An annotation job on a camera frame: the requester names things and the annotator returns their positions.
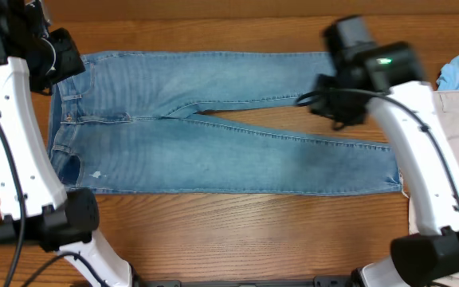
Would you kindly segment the light blue denim jeans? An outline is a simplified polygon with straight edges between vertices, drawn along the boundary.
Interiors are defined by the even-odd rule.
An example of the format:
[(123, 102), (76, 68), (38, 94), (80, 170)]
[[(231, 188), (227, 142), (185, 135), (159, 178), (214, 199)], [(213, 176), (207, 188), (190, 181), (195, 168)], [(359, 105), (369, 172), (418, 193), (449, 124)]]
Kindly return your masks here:
[(70, 190), (99, 194), (400, 192), (384, 143), (242, 124), (225, 110), (291, 106), (334, 69), (326, 53), (85, 54), (53, 87), (47, 151)]

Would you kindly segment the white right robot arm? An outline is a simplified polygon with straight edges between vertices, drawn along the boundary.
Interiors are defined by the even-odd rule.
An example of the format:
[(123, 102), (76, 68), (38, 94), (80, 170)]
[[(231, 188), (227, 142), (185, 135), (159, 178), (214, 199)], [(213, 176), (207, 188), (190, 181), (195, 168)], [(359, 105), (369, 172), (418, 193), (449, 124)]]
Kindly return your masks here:
[(433, 90), (411, 46), (378, 45), (359, 16), (323, 34), (336, 74), (322, 77), (298, 104), (340, 130), (378, 122), (396, 154), (416, 215), (415, 234), (389, 256), (355, 270), (351, 286), (431, 286), (459, 273), (459, 166), (437, 118)]

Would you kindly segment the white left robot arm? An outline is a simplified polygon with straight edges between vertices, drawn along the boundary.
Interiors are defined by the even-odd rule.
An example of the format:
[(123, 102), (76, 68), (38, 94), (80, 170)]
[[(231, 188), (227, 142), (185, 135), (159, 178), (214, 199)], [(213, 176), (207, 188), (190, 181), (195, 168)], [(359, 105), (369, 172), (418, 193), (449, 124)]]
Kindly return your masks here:
[(49, 26), (43, 2), (0, 0), (0, 245), (40, 246), (93, 286), (137, 286), (100, 232), (95, 195), (67, 191), (47, 156), (31, 95), (84, 71), (69, 32)]

